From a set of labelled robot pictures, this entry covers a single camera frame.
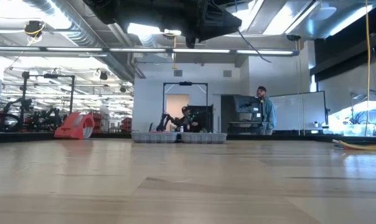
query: ceiling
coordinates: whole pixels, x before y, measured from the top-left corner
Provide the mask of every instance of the ceiling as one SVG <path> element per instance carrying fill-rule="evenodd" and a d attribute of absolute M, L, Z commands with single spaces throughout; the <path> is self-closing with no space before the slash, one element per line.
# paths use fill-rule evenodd
<path fill-rule="evenodd" d="M 15 0 L 1 0 L 1 4 L 7 7 L 7 11 L 13 13 L 10 7 L 20 7 L 13 6 Z M 101 40 L 107 46 L 110 47 L 120 47 L 129 45 L 139 46 L 141 45 L 140 39 L 135 34 L 125 34 L 118 25 L 106 25 L 103 24 L 90 10 L 89 7 L 82 0 L 63 0 L 67 1 L 74 10 L 84 19 L 85 22 L 95 31 L 95 34 L 99 36 Z M 254 47 L 261 49 L 294 49 L 295 44 L 288 41 L 285 37 L 284 32 L 280 32 L 280 35 L 263 35 L 267 32 L 267 28 L 273 24 L 280 25 L 287 21 L 289 26 L 299 15 L 303 14 L 308 10 L 308 7 L 317 2 L 317 6 L 311 10 L 311 12 L 304 17 L 304 19 L 294 28 L 290 34 L 300 35 L 303 39 L 316 39 L 316 38 L 326 38 L 329 36 L 331 30 L 349 15 L 353 14 L 356 10 L 364 6 L 364 0 L 351 0 L 351 1 L 341 1 L 341 0 L 248 0 L 247 3 L 240 4 L 238 8 L 238 13 L 236 16 L 243 19 L 244 24 L 248 24 L 248 28 L 242 31 L 242 34 L 248 39 L 249 42 Z M 376 7 L 376 0 L 369 0 L 369 4 L 374 8 Z M 285 9 L 289 9 L 290 18 L 286 19 L 282 17 L 280 20 L 275 20 L 282 14 Z M 227 8 L 231 13 L 235 13 L 235 7 L 230 6 Z M 330 11 L 335 10 L 333 14 L 328 17 Z M 25 20 L 16 19 L 5 19 L 9 17 L 10 14 L 0 16 L 0 28 L 3 27 L 14 27 L 23 28 L 26 24 Z M 26 41 L 26 35 L 21 32 L 17 34 L 7 34 L 8 39 L 17 40 L 16 42 L 21 43 Z M 162 34 L 155 34 L 156 42 L 159 46 L 172 47 L 174 46 L 173 39 L 166 39 Z M 38 46 L 74 46 L 69 40 L 64 38 L 60 33 L 48 33 L 42 42 L 37 43 Z M 178 36 L 176 38 L 176 47 L 185 48 L 185 37 Z M 210 48 L 210 49 L 247 49 L 249 48 L 247 43 L 237 34 L 231 34 L 227 36 L 217 37 L 214 39 L 203 41 L 202 43 L 197 43 L 197 48 Z M 115 53 L 120 60 L 126 60 L 126 54 Z M 176 57 L 177 63 L 235 63 L 237 61 L 237 55 L 218 55 L 217 57 L 212 57 L 211 55 L 201 55 L 201 54 L 187 54 L 178 55 Z M 171 63 L 172 59 L 167 58 L 137 58 L 138 62 L 143 63 Z"/>
<path fill-rule="evenodd" d="M 83 22 L 89 25 L 107 46 L 109 47 L 142 47 L 142 42 L 136 34 L 125 34 L 117 24 L 103 24 L 93 12 L 86 7 L 82 0 L 49 0 L 49 1 L 66 1 L 73 10 L 83 19 Z M 369 4 L 375 8 L 376 0 L 369 0 Z M 295 49 L 296 44 L 286 38 L 285 30 L 297 26 L 289 31 L 289 34 L 300 35 L 304 40 L 326 38 L 336 27 L 341 26 L 348 17 L 354 15 L 358 10 L 365 6 L 364 0 L 253 0 L 240 4 L 238 12 L 235 14 L 243 19 L 246 29 L 242 30 L 245 38 L 256 48 L 259 49 Z M 235 6 L 227 8 L 231 13 L 235 13 Z M 27 6 L 21 0 L 1 0 L 0 5 L 0 45 L 18 45 L 24 46 L 29 43 L 28 37 L 25 35 L 23 28 L 29 20 L 46 21 L 46 15 L 37 9 Z M 64 35 L 65 30 L 56 30 L 55 27 L 46 26 L 40 42 L 34 43 L 34 46 L 43 47 L 76 47 L 71 40 Z M 167 39 L 162 34 L 153 34 L 156 44 L 159 47 L 186 48 L 185 37 L 177 36 Z M 196 48 L 207 49 L 247 49 L 247 43 L 237 33 L 226 36 L 217 37 L 197 43 Z M 115 52 L 116 58 L 126 63 L 129 54 Z M 134 54 L 135 63 L 172 63 L 172 55 L 169 54 Z M 34 72 L 44 73 L 51 72 L 55 68 L 60 74 L 74 74 L 77 76 L 78 84 L 102 85 L 104 83 L 111 84 L 109 87 L 100 86 L 78 86 L 75 94 L 83 95 L 120 95 L 120 86 L 127 86 L 128 91 L 124 93 L 128 100 L 125 99 L 108 100 L 117 102 L 115 106 L 109 106 L 110 103 L 105 101 L 108 97 L 95 97 L 81 101 L 81 107 L 98 109 L 100 105 L 108 104 L 108 108 L 112 108 L 115 112 L 125 111 L 132 106 L 133 87 L 130 83 L 124 82 L 113 75 L 108 65 L 104 64 L 101 57 L 95 55 L 74 54 L 74 53 L 50 53 L 50 52 L 0 52 L 0 59 L 8 62 L 16 70 L 7 70 L 4 73 L 4 82 L 10 85 L 4 87 L 5 93 L 20 93 L 18 84 L 23 82 L 21 70 L 34 70 Z M 176 54 L 177 63 L 235 63 L 239 67 L 245 60 L 238 55 L 212 55 L 212 54 Z M 98 75 L 94 72 L 100 69 L 108 72 L 108 80 L 100 81 Z M 67 80 L 60 79 L 57 86 L 30 86 L 29 93 L 35 93 L 38 102 L 43 102 L 42 106 L 47 106 L 46 98 L 41 97 L 39 93 L 65 93 L 60 85 L 68 85 Z M 48 81 L 29 80 L 29 83 L 48 84 Z M 7 95 L 4 101 L 17 97 Z"/>

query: ceiling pipe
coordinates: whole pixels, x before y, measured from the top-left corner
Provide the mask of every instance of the ceiling pipe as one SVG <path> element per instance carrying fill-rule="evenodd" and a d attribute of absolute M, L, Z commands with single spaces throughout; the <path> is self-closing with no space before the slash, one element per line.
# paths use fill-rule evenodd
<path fill-rule="evenodd" d="M 112 30 L 112 33 L 115 37 L 124 45 L 129 47 L 134 47 L 134 44 L 129 39 L 129 37 L 121 30 L 118 24 L 110 24 L 108 25 L 109 29 Z M 127 68 L 130 69 L 131 72 L 138 74 L 139 78 L 146 78 L 144 73 L 136 66 L 137 60 L 133 57 L 132 53 L 127 53 Z"/>
<path fill-rule="evenodd" d="M 155 35 L 149 34 L 149 35 L 138 35 L 139 40 L 141 41 L 142 45 L 144 47 L 149 47 L 149 48 L 156 48 L 157 47 L 157 42 Z"/>
<path fill-rule="evenodd" d="M 66 38 L 70 39 L 79 47 L 107 47 L 104 41 L 94 32 L 80 14 L 66 0 L 23 0 L 30 7 L 41 10 L 48 16 L 54 16 L 58 13 L 67 17 L 72 26 L 70 29 L 79 30 L 79 33 L 63 33 Z M 99 58 L 109 66 L 109 69 L 120 79 L 134 82 L 135 74 L 126 69 L 125 65 L 112 54 L 108 57 Z"/>

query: ductwork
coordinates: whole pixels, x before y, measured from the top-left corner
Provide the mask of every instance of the ductwork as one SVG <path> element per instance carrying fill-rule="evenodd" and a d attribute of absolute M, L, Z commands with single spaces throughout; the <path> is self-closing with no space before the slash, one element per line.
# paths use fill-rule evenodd
<path fill-rule="evenodd" d="M 153 34 L 149 35 L 138 35 L 139 40 L 143 44 L 144 47 L 156 48 L 157 42 L 156 38 Z"/>
<path fill-rule="evenodd" d="M 86 21 L 79 15 L 78 12 L 66 0 L 23 0 L 28 3 L 30 7 L 39 9 L 48 16 L 55 16 L 57 13 L 62 13 L 64 17 L 72 22 L 70 29 L 79 30 L 79 33 L 63 34 L 66 38 L 77 44 L 79 47 L 107 47 L 104 41 L 94 32 L 94 30 L 86 23 Z M 134 82 L 135 74 L 131 70 L 119 62 L 119 60 L 112 54 L 101 58 L 109 69 L 122 80 Z"/>

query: ceiling light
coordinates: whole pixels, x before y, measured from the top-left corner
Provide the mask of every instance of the ceiling light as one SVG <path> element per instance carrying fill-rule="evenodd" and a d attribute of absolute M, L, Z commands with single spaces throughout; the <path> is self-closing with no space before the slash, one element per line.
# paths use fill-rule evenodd
<path fill-rule="evenodd" d="M 77 91 L 77 92 L 79 92 L 79 93 L 83 93 L 83 94 L 86 94 L 86 95 L 88 95 L 89 93 L 87 93 L 87 92 L 85 92 L 85 91 L 82 91 L 82 90 L 77 90 L 77 89 L 75 89 L 75 91 Z"/>
<path fill-rule="evenodd" d="M 42 101 L 42 100 L 37 100 L 37 102 L 39 102 L 39 103 L 42 104 L 42 105 L 47 105 L 47 106 L 49 106 L 49 104 L 46 103 L 44 100 L 43 100 L 43 101 Z"/>
<path fill-rule="evenodd" d="M 93 47 L 47 47 L 49 51 L 56 52 L 101 52 L 101 48 Z"/>
<path fill-rule="evenodd" d="M 110 87 L 108 84 L 76 84 L 75 86 L 89 86 L 89 87 Z"/>
<path fill-rule="evenodd" d="M 125 48 L 125 49 L 117 49 L 111 48 L 109 49 L 110 52 L 136 52 L 136 53 L 163 53 L 166 52 L 165 49 L 150 49 L 150 48 Z"/>
<path fill-rule="evenodd" d="M 372 8 L 373 8 L 373 6 L 368 6 L 368 8 L 366 10 L 368 10 L 368 12 L 369 12 L 369 11 L 372 10 Z M 358 20 L 359 18 L 364 16 L 367 13 L 366 10 L 365 10 L 365 7 L 362 7 L 360 9 L 356 10 L 351 16 L 349 16 L 347 19 L 345 19 L 339 25 L 335 26 L 335 28 L 333 28 L 331 30 L 330 35 L 337 34 L 342 29 L 346 28 L 348 25 L 352 24 L 353 22 L 355 22 L 356 20 Z"/>
<path fill-rule="evenodd" d="M 38 47 L 8 47 L 8 46 L 0 46 L 0 50 L 7 50 L 7 51 L 40 51 Z"/>
<path fill-rule="evenodd" d="M 1 93 L 2 96 L 22 96 L 22 93 Z M 70 94 L 51 94 L 51 93 L 26 93 L 26 96 L 34 96 L 34 97 L 61 97 L 61 96 L 69 96 Z M 98 97 L 98 95 L 89 94 L 74 94 L 74 98 L 83 98 L 83 99 L 93 99 L 94 97 Z M 111 98 L 131 98 L 130 95 L 102 95 L 102 97 L 111 97 Z"/>
<path fill-rule="evenodd" d="M 228 54 L 231 50 L 222 49 L 173 49 L 174 53 L 220 53 Z"/>
<path fill-rule="evenodd" d="M 59 81 L 57 81 L 57 80 L 50 79 L 50 78 L 48 78 L 48 81 L 49 81 L 49 83 L 51 83 L 51 84 L 58 84 L 58 85 L 62 84 L 61 82 L 59 82 Z"/>
<path fill-rule="evenodd" d="M 242 25 L 239 27 L 240 31 L 248 30 L 263 3 L 264 0 L 251 1 L 248 4 L 248 9 L 232 13 L 234 16 L 242 20 Z"/>
<path fill-rule="evenodd" d="M 307 11 L 305 11 L 296 21 L 285 31 L 285 34 L 289 34 L 292 32 L 294 28 L 296 28 L 317 6 L 319 2 L 314 2 Z"/>
<path fill-rule="evenodd" d="M 80 54 L 79 57 L 107 57 L 107 54 Z"/>
<path fill-rule="evenodd" d="M 288 1 L 270 22 L 263 35 L 281 35 L 312 1 Z"/>
<path fill-rule="evenodd" d="M 262 55 L 292 55 L 292 50 L 259 50 Z M 255 50 L 237 50 L 238 54 L 258 54 Z"/>
<path fill-rule="evenodd" d="M 179 31 L 179 30 L 168 30 L 168 29 L 165 29 L 164 33 L 165 34 L 181 35 L 181 31 Z"/>
<path fill-rule="evenodd" d="M 158 27 L 130 23 L 127 28 L 127 33 L 136 35 L 151 35 L 160 34 L 161 31 Z"/>

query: cap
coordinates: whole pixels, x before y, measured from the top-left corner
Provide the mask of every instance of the cap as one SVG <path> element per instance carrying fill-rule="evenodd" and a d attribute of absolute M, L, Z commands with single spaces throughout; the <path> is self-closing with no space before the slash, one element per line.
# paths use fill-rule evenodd
<path fill-rule="evenodd" d="M 263 90 L 263 91 L 267 92 L 267 89 L 266 89 L 265 87 L 263 87 L 263 86 L 259 86 L 259 87 L 257 88 L 257 90 Z"/>
<path fill-rule="evenodd" d="M 189 108 L 186 107 L 186 106 L 183 106 L 183 107 L 181 108 L 181 111 L 182 111 L 182 112 L 185 112 L 185 111 L 187 111 L 187 110 L 189 110 Z"/>

